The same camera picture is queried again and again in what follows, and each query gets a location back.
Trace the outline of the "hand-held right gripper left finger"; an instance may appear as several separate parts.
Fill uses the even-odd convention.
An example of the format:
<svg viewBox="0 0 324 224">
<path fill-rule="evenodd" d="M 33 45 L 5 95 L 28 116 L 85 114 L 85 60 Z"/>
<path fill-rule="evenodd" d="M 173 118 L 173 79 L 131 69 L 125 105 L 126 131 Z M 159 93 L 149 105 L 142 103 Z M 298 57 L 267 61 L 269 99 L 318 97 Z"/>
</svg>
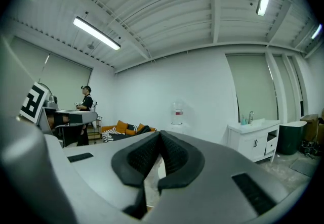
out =
<svg viewBox="0 0 324 224">
<path fill-rule="evenodd" d="M 158 136 L 149 132 L 117 142 L 62 148 L 56 137 L 46 135 L 47 153 L 55 177 L 63 189 L 72 219 L 62 223 L 161 223 L 157 208 L 143 218 L 126 213 L 135 206 L 140 188 L 124 185 L 111 167 L 118 151 Z"/>
</svg>

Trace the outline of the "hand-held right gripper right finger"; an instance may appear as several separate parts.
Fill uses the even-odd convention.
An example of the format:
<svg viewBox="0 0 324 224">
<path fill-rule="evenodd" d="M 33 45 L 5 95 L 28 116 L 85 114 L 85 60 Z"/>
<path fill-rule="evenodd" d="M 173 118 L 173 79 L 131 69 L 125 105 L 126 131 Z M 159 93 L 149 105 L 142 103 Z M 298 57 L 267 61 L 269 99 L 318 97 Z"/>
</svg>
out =
<svg viewBox="0 0 324 224">
<path fill-rule="evenodd" d="M 169 134 L 200 150 L 205 164 L 188 186 L 163 189 L 157 205 L 144 216 L 146 223 L 278 223 L 306 189 L 301 185 L 288 192 L 279 179 L 227 146 Z M 270 205 L 265 213 L 257 212 L 236 180 L 248 181 L 248 189 L 257 187 L 253 195 Z"/>
</svg>

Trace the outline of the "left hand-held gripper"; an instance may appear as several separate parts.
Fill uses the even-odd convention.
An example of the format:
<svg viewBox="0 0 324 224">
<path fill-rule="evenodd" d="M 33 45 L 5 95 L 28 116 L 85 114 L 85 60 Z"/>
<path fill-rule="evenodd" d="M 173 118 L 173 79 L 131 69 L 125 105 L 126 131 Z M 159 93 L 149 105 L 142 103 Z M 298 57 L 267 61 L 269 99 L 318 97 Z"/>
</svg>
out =
<svg viewBox="0 0 324 224">
<path fill-rule="evenodd" d="M 49 119 L 55 121 L 55 116 L 61 123 L 50 124 Z M 51 131 L 54 127 L 75 127 L 91 123 L 97 119 L 98 114 L 92 111 L 59 110 L 57 97 L 45 84 L 35 82 L 23 102 L 19 117 L 34 123 L 42 131 Z"/>
</svg>

